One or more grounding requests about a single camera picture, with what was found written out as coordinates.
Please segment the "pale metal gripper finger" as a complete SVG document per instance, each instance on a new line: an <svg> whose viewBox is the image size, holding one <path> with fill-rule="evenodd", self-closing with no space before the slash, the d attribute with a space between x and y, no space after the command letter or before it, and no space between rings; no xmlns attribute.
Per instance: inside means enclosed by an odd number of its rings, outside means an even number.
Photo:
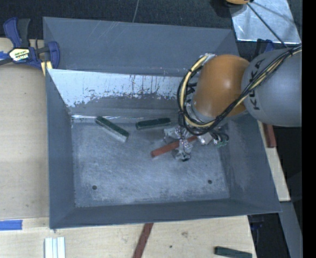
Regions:
<svg viewBox="0 0 316 258"><path fill-rule="evenodd" d="M164 129L164 139L184 139L184 129L180 126Z"/></svg>
<svg viewBox="0 0 316 258"><path fill-rule="evenodd" d="M173 150L173 157L179 161L188 161L191 158L193 144L187 139L180 139L177 148Z"/></svg>

